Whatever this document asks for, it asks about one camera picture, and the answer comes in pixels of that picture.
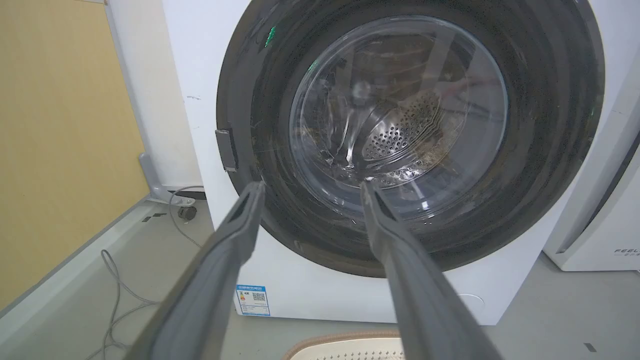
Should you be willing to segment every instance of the gray cable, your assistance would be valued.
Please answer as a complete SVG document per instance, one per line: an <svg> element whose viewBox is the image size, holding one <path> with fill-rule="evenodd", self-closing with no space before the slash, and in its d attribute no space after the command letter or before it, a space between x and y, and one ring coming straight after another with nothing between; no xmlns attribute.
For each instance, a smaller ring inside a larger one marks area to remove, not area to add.
<svg viewBox="0 0 640 360"><path fill-rule="evenodd" d="M196 245L197 247L202 247L200 244L198 244L194 239L192 239L191 237L189 237L189 235L185 234L184 231L182 231L182 229L180 229L180 227L178 226L178 223L176 223L175 218L173 217L173 213L171 212L171 206L173 203L173 197L175 196L176 193L187 190L187 189L192 189L192 188L203 188L203 186L185 186L183 188L180 188L178 190L176 190L173 194L171 194L171 197L169 198L169 215L171 216L171 221L173 222L173 225L175 226L176 230L178 230L178 232L180 232L180 234L182 234L187 240L191 241L194 245ZM125 345L119 341L116 341L113 338L113 327L120 322L120 320L124 319L127 315L133 313L134 311L143 309L144 307L147 306L151 306L151 305L158 305L161 302L160 301L153 301L153 300L149 300L149 299L145 299L137 294L135 294L120 278L120 272L118 271L118 267L116 266L115 261L113 260L113 258L111 257L111 254L105 250L102 249L100 251L100 256L102 257L102 261L104 262L104 265L107 267L107 270L109 271L109 274L111 274L111 276L114 278L114 280L116 281L116 285L117 285L117 289L116 289L116 302L115 304L113 304L113 310L111 310L111 316L109 317L109 327L107 328L107 331L104 333L104 337L102 338L102 346L97 349L96 351L92 352L91 355L87 356L84 360L90 360L92 359L94 356L96 356L97 354L102 352L102 360L106 360L106 350L108 347L117 347L117 348L121 348L122 350L127 350L128 348L131 347L131 345ZM121 293L121 289L123 288L124 290L127 291L127 293L131 294L131 296L133 296L134 298L142 301L142 304L134 307L133 309L127 311L126 313L118 316L117 318L116 316L116 312L118 311L118 305L120 304L120 293Z"/></svg>
<svg viewBox="0 0 640 360"><path fill-rule="evenodd" d="M173 213L171 212L171 206L173 204L173 197L175 196L175 194L177 194L179 192L182 192L184 190L187 190L187 189L194 189L194 188L203 188L204 189L204 186L199 186L199 185L185 186L183 188L179 188L178 190L175 190L173 192L173 194L171 194L171 197L169 198L169 216L171 217L171 221L175 225L175 228L178 230L178 232L180 232L180 234L182 234L185 238L187 238L187 240L191 241L193 243L193 245L196 245L197 247L202 247L202 245L197 243L189 235L185 234L184 231L182 231L182 229L180 229L180 227L178 226L178 223L175 222L175 218L173 217Z"/></svg>

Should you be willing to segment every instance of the beige basket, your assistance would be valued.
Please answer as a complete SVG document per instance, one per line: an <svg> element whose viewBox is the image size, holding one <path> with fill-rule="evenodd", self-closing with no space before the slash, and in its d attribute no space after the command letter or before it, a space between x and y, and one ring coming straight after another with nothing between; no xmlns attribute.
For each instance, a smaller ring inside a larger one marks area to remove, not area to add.
<svg viewBox="0 0 640 360"><path fill-rule="evenodd" d="M350 332L301 341L283 360L404 360L397 331Z"/></svg>

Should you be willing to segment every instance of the white appliance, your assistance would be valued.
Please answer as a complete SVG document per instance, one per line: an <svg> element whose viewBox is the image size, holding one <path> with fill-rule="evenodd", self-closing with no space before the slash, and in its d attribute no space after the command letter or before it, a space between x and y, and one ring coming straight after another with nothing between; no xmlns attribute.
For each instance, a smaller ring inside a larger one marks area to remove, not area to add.
<svg viewBox="0 0 640 360"><path fill-rule="evenodd" d="M268 186L239 314L396 320L362 235L368 177L495 324L575 180L633 140L614 101L637 1L163 4L214 225Z"/></svg>
<svg viewBox="0 0 640 360"><path fill-rule="evenodd" d="M624 143L635 139L627 151L618 147L605 154L609 156L605 171L586 168L576 181L576 190L544 247L564 271L640 270L640 50L611 117L610 121L626 123L626 129L620 129L624 133L613 136Z"/></svg>

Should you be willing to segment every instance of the floor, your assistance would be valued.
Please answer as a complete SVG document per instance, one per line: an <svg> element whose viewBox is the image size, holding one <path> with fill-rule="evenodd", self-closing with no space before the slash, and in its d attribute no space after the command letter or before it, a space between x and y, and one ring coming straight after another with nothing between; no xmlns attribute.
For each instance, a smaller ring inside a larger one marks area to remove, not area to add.
<svg viewBox="0 0 640 360"><path fill-rule="evenodd" d="M212 231L207 206L183 231L202 241ZM150 212L167 213L166 205ZM151 216L114 247L124 283L138 295L162 299L197 248L175 230L168 215ZM56 296L45 311L2 348L3 359L86 359L100 348L115 301L116 285L100 257ZM139 300L123 293L118 314ZM640 274L563 273L542 255L512 305L495 327L486 327L505 359L638 359ZM141 309L115 327L114 337L131 344L155 307ZM222 360L280 359L295 343L319 335L394 328L389 324L327 322L239 316L230 309ZM111 347L106 359L125 352Z"/></svg>

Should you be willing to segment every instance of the qr code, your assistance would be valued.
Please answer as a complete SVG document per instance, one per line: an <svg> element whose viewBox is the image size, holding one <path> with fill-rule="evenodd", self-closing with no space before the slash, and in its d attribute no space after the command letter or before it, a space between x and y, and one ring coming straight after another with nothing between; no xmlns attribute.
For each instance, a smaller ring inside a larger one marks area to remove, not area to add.
<svg viewBox="0 0 640 360"><path fill-rule="evenodd" d="M264 298L264 294L253 293L253 301L266 301L266 299Z"/></svg>

